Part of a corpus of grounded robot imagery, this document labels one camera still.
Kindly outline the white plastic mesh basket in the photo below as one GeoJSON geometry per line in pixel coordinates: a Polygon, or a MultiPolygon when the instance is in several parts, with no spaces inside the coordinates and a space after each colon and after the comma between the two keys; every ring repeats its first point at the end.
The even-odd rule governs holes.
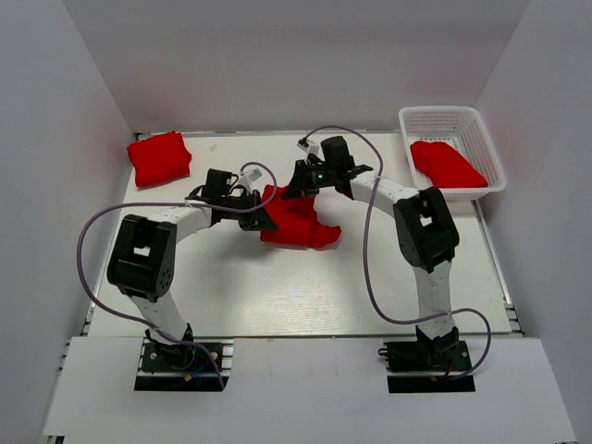
{"type": "Polygon", "coordinates": [[[479,113],[468,106],[411,106],[399,112],[403,144],[416,188],[433,185],[430,178],[414,165],[411,145],[414,142],[445,142],[458,151],[488,182],[485,188],[441,189],[450,200],[478,200],[506,187],[496,150],[479,113]]]}

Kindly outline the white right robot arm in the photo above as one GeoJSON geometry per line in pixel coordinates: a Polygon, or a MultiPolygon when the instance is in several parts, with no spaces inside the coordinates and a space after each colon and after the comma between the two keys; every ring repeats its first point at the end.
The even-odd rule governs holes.
{"type": "Polygon", "coordinates": [[[323,188],[367,204],[363,234],[364,281],[376,313],[393,325],[414,325],[419,361],[440,368],[459,343],[451,315],[450,270],[460,235],[442,192],[431,187],[417,190],[385,179],[380,171],[357,165],[341,136],[316,144],[304,137],[298,147],[305,152],[295,163],[288,188],[281,198],[314,197],[323,188]],[[413,320],[396,320],[379,308],[373,292],[368,259],[370,219],[379,209],[394,220],[397,242],[415,278],[418,314],[413,320]]]}

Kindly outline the red t-shirt in basket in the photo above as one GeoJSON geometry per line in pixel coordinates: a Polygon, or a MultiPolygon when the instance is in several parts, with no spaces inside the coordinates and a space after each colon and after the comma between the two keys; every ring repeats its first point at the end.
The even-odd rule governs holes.
{"type": "Polygon", "coordinates": [[[411,154],[415,167],[438,188],[488,186],[485,177],[445,142],[414,142],[411,145],[411,154]]]}

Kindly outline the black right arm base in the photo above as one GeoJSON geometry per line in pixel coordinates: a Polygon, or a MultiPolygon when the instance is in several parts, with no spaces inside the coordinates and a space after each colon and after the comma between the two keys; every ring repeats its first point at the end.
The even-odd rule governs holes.
{"type": "Polygon", "coordinates": [[[432,359],[418,341],[385,342],[377,351],[387,367],[390,394],[475,392],[473,376],[456,376],[470,370],[472,362],[465,341],[432,359]]]}

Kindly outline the red t-shirt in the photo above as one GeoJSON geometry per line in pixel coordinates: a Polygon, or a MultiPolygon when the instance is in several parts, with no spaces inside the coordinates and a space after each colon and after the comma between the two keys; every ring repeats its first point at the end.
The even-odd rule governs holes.
{"type": "Polygon", "coordinates": [[[127,148],[138,188],[158,186],[190,175],[191,153],[179,132],[170,131],[132,143],[127,148]]]}
{"type": "Polygon", "coordinates": [[[277,225],[277,230],[261,231],[260,241],[295,247],[322,249],[336,242],[340,226],[324,225],[318,220],[315,197],[283,199],[287,187],[278,187],[265,210],[277,225]]]}
{"type": "Polygon", "coordinates": [[[445,142],[414,142],[411,145],[411,154],[415,167],[438,188],[488,186],[485,177],[445,142]]]}

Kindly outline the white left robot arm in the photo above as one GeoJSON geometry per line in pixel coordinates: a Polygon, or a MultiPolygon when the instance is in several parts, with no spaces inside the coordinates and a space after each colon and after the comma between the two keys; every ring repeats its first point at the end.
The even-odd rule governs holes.
{"type": "Polygon", "coordinates": [[[183,203],[167,203],[155,216],[123,218],[107,266],[107,280],[138,308],[148,326],[147,338],[166,344],[164,358],[184,369],[195,358],[191,326],[179,313],[171,293],[177,245],[223,220],[233,220],[244,231],[276,231],[253,183],[269,169],[249,162],[239,173],[210,169],[205,184],[183,203]]]}

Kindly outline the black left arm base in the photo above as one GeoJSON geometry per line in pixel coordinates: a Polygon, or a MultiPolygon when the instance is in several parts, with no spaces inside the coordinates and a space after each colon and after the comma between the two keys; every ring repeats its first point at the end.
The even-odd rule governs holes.
{"type": "Polygon", "coordinates": [[[137,392],[222,392],[213,361],[227,384],[232,365],[231,339],[202,341],[199,347],[165,345],[144,339],[134,390],[137,392]]]}

